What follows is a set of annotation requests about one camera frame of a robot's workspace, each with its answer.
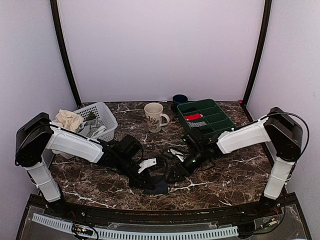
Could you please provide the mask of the navy underwear white waistband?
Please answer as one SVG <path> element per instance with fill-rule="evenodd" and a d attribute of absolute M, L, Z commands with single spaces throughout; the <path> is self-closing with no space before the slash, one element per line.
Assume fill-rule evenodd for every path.
<path fill-rule="evenodd" d="M 142 192 L 144 195 L 166 195 L 169 192 L 168 184 L 165 182 L 165 180 L 160 180 L 161 177 L 159 175 L 152 176 L 151 179 L 156 182 L 155 189 L 145 189 Z"/>

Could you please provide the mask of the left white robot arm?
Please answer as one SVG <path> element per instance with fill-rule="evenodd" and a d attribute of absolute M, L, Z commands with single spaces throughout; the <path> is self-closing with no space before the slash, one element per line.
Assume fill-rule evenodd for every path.
<path fill-rule="evenodd" d="M 50 121 L 47 113 L 41 112 L 16 133 L 15 165 L 27 171 L 45 200 L 51 203 L 51 210 L 60 218 L 67 218 L 71 208 L 62 200 L 62 191 L 44 162 L 45 150 L 70 154 L 96 165 L 115 168 L 128 177 L 131 187 L 155 189 L 150 173 L 133 160 L 138 152 L 144 150 L 132 135 L 109 142 L 85 137 L 57 126 Z"/>

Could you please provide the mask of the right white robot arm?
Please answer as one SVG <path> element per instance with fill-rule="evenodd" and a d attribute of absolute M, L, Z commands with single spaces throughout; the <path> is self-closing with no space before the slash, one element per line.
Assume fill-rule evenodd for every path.
<path fill-rule="evenodd" d="M 182 137 L 194 151 L 170 169 L 166 182 L 183 182 L 208 159 L 249 146 L 272 143 L 276 151 L 274 164 L 263 200 L 255 205 L 255 213 L 266 217 L 274 210 L 274 201 L 280 196 L 308 145 L 303 143 L 303 128 L 294 120 L 296 117 L 294 113 L 273 107 L 267 115 L 253 122 L 216 135 L 205 136 L 198 127 L 194 127 Z"/>

